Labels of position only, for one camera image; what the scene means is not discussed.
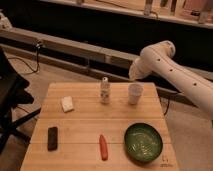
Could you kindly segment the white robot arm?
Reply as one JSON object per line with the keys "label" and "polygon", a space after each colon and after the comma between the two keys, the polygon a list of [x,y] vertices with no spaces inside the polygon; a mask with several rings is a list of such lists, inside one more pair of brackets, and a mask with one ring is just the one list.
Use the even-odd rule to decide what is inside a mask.
{"label": "white robot arm", "polygon": [[175,52],[168,40],[144,47],[130,66],[129,78],[143,79],[155,72],[213,119],[213,83],[174,62]]}

